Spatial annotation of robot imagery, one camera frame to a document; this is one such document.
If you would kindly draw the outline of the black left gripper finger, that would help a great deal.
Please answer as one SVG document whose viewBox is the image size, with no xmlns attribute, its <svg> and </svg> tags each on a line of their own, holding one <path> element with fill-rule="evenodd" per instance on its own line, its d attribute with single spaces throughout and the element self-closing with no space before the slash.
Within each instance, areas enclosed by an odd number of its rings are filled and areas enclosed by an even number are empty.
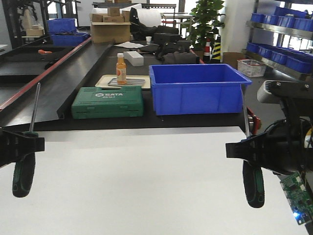
<svg viewBox="0 0 313 235">
<path fill-rule="evenodd" d="M 12 132 L 0 128 L 0 167 L 11 163 L 35 165 L 35 153 L 45 151 L 45 139 L 37 133 Z"/>
</svg>

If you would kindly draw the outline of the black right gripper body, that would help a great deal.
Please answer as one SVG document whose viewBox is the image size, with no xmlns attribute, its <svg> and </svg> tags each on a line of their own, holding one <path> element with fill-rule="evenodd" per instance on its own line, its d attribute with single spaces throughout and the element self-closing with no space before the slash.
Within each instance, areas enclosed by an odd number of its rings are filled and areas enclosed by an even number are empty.
<svg viewBox="0 0 313 235">
<path fill-rule="evenodd" d="M 313 169 L 313 85 L 266 80 L 257 92 L 261 103 L 278 103 L 285 119 L 264 134 L 259 165 L 278 174 Z"/>
</svg>

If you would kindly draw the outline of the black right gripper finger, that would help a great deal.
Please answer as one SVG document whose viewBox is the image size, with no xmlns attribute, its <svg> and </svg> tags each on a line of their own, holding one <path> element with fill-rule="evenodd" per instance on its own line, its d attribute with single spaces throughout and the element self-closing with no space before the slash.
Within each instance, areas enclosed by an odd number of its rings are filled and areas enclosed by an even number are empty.
<svg viewBox="0 0 313 235">
<path fill-rule="evenodd" d="M 269 169 L 265 148 L 267 137 L 267 133 L 261 133 L 247 137 L 240 142 L 226 143 L 226 157 L 242 159 L 251 165 Z"/>
</svg>

